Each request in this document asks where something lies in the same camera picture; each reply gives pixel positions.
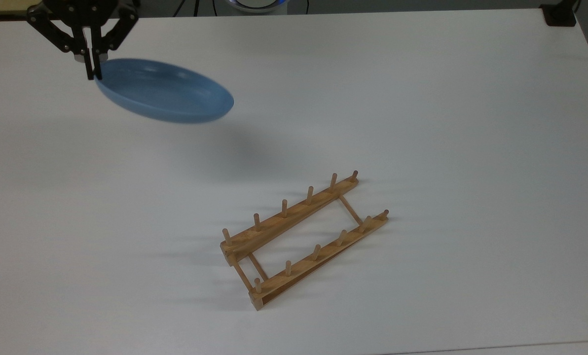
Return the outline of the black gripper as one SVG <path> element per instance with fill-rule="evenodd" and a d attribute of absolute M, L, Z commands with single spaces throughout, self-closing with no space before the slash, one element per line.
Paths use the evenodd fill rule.
<path fill-rule="evenodd" d="M 109 50 L 117 50 L 138 21 L 138 0 L 44 0 L 48 10 L 28 10 L 27 22 L 44 38 L 64 53 L 73 53 L 85 64 L 87 79 L 94 71 L 83 27 L 96 23 L 96 78 L 103 79 L 102 61 Z M 50 20 L 49 11 L 62 21 L 72 34 L 61 30 Z M 102 35 L 102 26 L 116 18 L 113 29 Z"/>

